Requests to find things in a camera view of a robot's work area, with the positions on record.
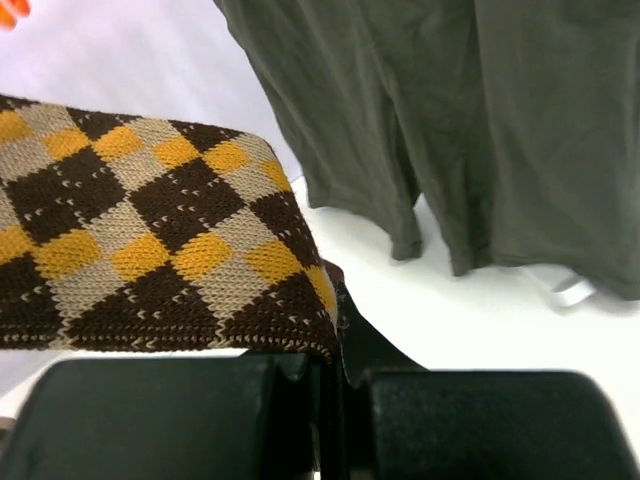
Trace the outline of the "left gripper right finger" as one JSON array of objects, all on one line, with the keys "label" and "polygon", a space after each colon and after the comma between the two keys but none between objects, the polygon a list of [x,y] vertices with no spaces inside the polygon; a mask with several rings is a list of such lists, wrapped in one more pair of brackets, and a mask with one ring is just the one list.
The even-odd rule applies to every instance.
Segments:
[{"label": "left gripper right finger", "polygon": [[353,479],[635,479],[602,390],[567,371],[434,371],[337,289],[341,446]]}]

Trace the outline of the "brown argyle sock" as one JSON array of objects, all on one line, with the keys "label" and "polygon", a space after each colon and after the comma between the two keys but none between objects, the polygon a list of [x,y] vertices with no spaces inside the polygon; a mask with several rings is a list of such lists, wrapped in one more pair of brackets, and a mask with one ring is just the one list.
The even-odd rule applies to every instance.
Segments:
[{"label": "brown argyle sock", "polygon": [[260,137],[1,99],[1,345],[334,355],[337,300]]}]

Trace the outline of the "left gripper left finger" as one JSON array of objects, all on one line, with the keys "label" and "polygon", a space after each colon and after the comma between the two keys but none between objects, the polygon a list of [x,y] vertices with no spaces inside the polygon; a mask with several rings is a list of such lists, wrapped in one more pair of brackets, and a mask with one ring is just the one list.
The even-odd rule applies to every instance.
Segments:
[{"label": "left gripper left finger", "polygon": [[82,359],[38,380],[5,479],[309,479],[320,366],[302,354]]}]

